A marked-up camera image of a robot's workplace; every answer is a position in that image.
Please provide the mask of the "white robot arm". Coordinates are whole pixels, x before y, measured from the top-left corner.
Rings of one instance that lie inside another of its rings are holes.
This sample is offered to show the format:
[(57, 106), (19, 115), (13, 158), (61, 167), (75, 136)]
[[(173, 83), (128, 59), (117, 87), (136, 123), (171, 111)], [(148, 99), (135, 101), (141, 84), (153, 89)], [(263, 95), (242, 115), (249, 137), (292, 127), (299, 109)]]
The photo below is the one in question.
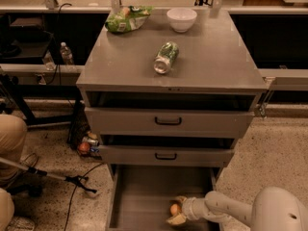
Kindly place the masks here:
[(170, 213), (167, 223), (172, 226), (188, 220), (224, 223), (235, 218), (250, 231), (308, 231), (308, 209), (292, 193), (277, 187), (260, 190), (252, 205), (217, 191), (200, 198), (177, 196)]

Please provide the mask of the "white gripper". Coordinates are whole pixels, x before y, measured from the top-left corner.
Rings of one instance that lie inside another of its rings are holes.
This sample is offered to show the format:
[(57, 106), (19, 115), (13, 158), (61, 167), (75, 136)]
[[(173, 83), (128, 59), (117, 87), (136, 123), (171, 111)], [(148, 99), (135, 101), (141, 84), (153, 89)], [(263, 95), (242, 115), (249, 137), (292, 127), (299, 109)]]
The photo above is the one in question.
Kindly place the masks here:
[(205, 202), (203, 198), (189, 197), (186, 198), (183, 195), (175, 197), (175, 201), (182, 204), (182, 213), (176, 214), (167, 219), (167, 223), (173, 226), (181, 225), (186, 220), (199, 220), (204, 218)]

